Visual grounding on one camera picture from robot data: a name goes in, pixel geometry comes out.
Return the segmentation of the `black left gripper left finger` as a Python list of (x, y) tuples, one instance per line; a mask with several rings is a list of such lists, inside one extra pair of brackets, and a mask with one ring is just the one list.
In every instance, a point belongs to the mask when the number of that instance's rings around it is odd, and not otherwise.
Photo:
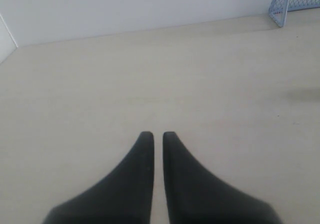
[(123, 160), (97, 184), (54, 207), (45, 224), (148, 224), (154, 188), (154, 136), (139, 134)]

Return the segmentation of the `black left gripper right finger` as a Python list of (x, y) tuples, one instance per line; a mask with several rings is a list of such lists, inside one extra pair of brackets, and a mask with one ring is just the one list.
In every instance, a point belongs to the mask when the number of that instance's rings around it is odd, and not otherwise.
[(163, 175), (171, 224), (278, 224), (266, 202), (219, 179), (167, 131), (162, 139)]

